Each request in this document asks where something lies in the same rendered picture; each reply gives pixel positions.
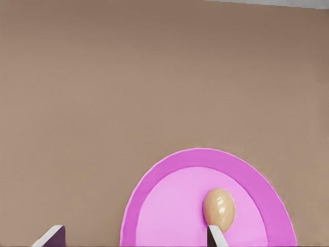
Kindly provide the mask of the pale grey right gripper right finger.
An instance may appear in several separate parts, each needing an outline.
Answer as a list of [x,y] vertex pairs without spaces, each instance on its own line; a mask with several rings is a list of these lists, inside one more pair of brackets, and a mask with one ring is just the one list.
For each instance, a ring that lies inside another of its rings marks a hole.
[[207,226],[207,245],[228,245],[221,229],[217,225]]

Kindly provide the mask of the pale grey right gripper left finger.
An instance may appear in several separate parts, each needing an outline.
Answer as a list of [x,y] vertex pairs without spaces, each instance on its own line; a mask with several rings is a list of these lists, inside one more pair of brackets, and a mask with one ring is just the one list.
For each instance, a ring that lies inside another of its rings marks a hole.
[[32,246],[66,246],[65,226],[54,225]]

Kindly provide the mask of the tan egg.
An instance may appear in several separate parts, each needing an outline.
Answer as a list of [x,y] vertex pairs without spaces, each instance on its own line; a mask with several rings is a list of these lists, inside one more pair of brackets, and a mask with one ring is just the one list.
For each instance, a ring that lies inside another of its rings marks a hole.
[[229,191],[216,187],[210,190],[203,201],[203,215],[207,225],[218,226],[227,232],[235,219],[236,205]]

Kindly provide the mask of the pink round plate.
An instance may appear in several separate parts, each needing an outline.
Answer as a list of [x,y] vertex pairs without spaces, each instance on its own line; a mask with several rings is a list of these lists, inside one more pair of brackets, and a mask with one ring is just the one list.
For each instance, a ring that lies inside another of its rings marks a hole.
[[229,247],[298,244],[283,202],[255,168],[221,150],[194,148],[165,157],[141,178],[124,212],[120,245],[206,247],[203,200],[216,187],[236,205],[224,232]]

